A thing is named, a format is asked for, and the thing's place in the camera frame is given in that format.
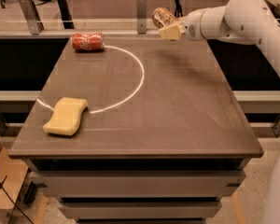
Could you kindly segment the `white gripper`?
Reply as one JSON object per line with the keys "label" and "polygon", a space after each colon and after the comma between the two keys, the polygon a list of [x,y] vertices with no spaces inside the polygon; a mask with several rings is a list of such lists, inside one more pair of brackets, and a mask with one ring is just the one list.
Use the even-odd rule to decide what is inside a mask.
{"label": "white gripper", "polygon": [[201,25],[204,12],[205,9],[197,9],[184,17],[183,25],[180,21],[177,21],[168,26],[160,28],[159,34],[161,39],[179,40],[184,34],[185,30],[185,35],[189,40],[205,40]]}

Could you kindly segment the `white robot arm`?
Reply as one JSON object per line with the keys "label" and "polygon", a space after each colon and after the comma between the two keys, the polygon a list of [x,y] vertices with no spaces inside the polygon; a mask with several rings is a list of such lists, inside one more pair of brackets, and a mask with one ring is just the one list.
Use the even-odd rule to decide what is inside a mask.
{"label": "white robot arm", "polygon": [[[254,44],[280,77],[280,23],[264,0],[230,0],[223,7],[198,9],[180,19],[165,13],[156,25],[163,39],[185,36]],[[262,224],[280,224],[280,157],[270,177]]]}

